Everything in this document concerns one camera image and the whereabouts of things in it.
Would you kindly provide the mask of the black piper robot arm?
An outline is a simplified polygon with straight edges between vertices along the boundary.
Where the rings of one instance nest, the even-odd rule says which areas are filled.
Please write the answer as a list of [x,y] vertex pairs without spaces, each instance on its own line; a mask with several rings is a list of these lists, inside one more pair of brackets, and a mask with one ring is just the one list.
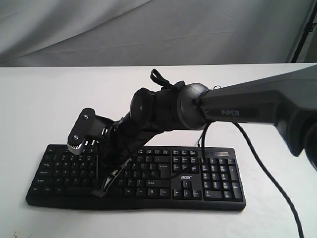
[[121,120],[107,121],[98,146],[97,191],[103,197],[132,154],[154,136],[173,130],[202,130],[216,121],[275,126],[291,154],[317,165],[317,68],[209,89],[201,83],[170,84],[153,69],[159,91],[141,88]]

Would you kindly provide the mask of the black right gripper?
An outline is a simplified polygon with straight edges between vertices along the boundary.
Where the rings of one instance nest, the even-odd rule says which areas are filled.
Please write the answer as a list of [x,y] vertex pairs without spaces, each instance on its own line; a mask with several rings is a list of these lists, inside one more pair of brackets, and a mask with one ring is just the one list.
[[96,186],[91,194],[100,198],[106,196],[114,181],[131,161],[133,153],[158,134],[161,134],[161,130],[156,126],[150,123],[139,126],[130,116],[116,121],[107,140],[101,143],[101,163],[97,162]]

